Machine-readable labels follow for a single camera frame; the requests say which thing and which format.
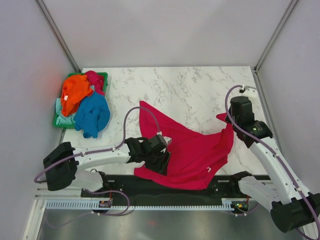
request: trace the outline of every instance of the orange cloth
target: orange cloth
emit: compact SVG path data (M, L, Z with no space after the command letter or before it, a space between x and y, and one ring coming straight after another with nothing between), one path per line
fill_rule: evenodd
M93 92L86 75L77 74L68 77L62 86L62 115L67 117L74 114L78 110L81 100L91 96Z

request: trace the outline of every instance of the white wall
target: white wall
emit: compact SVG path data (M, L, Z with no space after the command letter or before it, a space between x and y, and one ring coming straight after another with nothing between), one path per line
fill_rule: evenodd
M290 0L45 0L84 67L254 66Z
M300 1L258 73L287 161L320 192L320 1Z
M25 230L42 159L60 130L55 98L72 68L33 0L0 4L0 239Z

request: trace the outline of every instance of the red fabric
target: red fabric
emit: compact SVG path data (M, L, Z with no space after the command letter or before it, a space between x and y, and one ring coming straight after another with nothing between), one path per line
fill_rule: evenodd
M87 71L85 75L87 76L87 80L90 83L90 85L94 86L94 91L96 91L97 94L104 96L104 76L98 75L95 71Z
M168 146L171 157L167 176L144 166L135 168L134 175L174 189L207 188L216 172L227 163L227 155L234 143L232 125L227 123L221 132L203 135L186 128L144 101L140 101L140 106L149 109L155 115L162 135L172 138ZM224 121L226 115L223 113L216 117ZM156 134L155 120L143 109L140 110L139 123L143 137L151 138Z

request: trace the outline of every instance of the green basket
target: green basket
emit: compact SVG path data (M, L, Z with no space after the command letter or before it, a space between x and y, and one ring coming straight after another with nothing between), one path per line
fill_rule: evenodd
M74 72L74 73L70 73L68 75L68 78L73 76L73 75L77 75L77 74L84 75L84 73ZM106 72L97 72L97 74L104 77L103 91L106 92L106 89L107 89L107 86L108 86L108 73L106 73ZM57 113L55 113L54 118L53 118L53 122L52 122L52 125L54 127L56 127L56 128L64 128L64 129L74 129L75 128L74 124L56 124L58 116L59 115Z

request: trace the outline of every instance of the white marble surface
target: white marble surface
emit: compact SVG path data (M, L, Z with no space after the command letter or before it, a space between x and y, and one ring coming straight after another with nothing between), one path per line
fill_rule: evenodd
M97 147L119 143L127 111L144 100L187 128L203 133L220 132L225 123L216 119L224 113L228 89L234 85L254 86L250 67L134 67L84 68L108 73L106 99L111 111L108 126L97 139L85 139L82 131L67 129L64 142L74 147ZM231 96L237 96L235 90ZM259 98L251 99L255 118L265 121ZM140 137L139 110L133 111L127 121L127 137ZM108 164L96 169L107 174L133 174L141 164ZM255 175L267 174L258 159L234 135L234 145L228 163L217 174L231 175L248 171Z

